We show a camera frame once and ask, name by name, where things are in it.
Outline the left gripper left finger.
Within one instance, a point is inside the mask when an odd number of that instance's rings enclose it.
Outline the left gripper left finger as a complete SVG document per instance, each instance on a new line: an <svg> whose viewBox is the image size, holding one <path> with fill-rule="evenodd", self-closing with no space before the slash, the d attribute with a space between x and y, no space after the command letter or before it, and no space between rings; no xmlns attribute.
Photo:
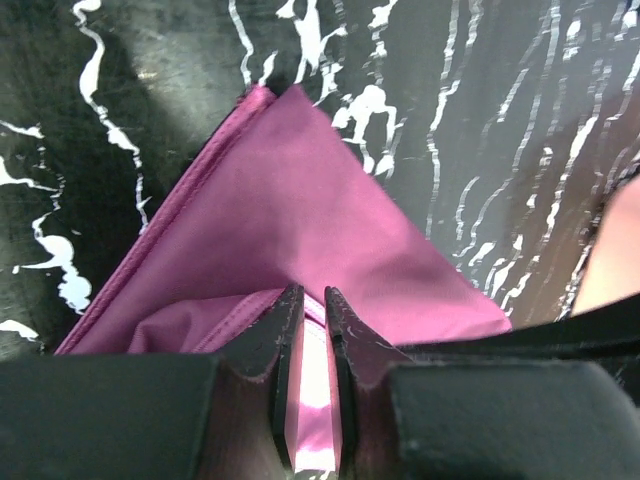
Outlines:
<svg viewBox="0 0 640 480"><path fill-rule="evenodd" d="M297 446L304 289L288 286L222 349L217 473L291 475Z"/></svg>

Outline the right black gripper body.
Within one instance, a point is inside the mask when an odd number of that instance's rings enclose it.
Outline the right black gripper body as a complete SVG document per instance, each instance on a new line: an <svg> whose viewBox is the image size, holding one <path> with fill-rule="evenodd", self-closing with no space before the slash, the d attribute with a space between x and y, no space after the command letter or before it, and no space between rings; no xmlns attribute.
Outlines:
<svg viewBox="0 0 640 480"><path fill-rule="evenodd" d="M623 299L567 320L475 340L402 345L422 362L608 360L639 355L639 301Z"/></svg>

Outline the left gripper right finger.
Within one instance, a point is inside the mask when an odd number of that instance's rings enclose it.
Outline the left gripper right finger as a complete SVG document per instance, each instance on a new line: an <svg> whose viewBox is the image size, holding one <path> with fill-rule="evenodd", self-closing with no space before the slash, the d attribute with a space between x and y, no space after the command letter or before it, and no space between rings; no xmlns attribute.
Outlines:
<svg viewBox="0 0 640 480"><path fill-rule="evenodd" d="M325 289L325 304L338 473L400 475L388 374L410 359L367 326L339 289Z"/></svg>

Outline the magenta cloth napkin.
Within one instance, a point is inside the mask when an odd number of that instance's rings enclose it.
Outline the magenta cloth napkin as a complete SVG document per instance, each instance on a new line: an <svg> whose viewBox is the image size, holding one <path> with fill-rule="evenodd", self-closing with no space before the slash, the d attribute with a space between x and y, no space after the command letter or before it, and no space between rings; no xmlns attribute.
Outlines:
<svg viewBox="0 0 640 480"><path fill-rule="evenodd" d="M337 443L324 291L394 346L509 331L299 87L254 86L212 135L59 346L62 354L212 353L289 284L304 289L296 471Z"/></svg>

